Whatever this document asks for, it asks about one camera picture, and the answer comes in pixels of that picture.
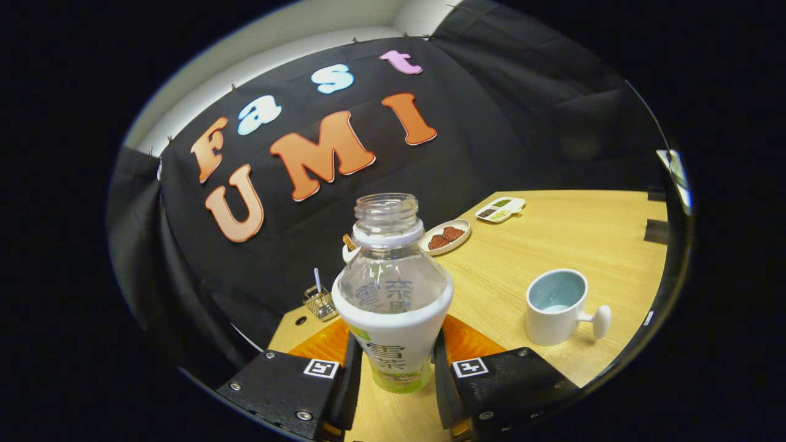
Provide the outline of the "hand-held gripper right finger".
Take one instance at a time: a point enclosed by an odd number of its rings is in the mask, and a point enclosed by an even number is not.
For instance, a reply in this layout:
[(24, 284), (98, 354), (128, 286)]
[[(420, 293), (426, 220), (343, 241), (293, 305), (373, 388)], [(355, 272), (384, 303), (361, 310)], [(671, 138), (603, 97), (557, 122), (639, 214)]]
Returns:
[(452, 441), (496, 441), (582, 395), (530, 347), (506, 350), (448, 314), (433, 347), (440, 420)]

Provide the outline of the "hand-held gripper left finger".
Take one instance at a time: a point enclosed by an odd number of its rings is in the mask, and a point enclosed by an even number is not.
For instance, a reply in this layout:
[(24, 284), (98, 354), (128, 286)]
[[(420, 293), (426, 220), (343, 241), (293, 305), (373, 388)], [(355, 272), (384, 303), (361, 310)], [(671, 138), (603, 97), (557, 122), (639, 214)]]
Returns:
[(264, 350), (217, 392), (296, 439), (343, 441), (356, 416), (362, 354), (335, 319), (287, 352)]

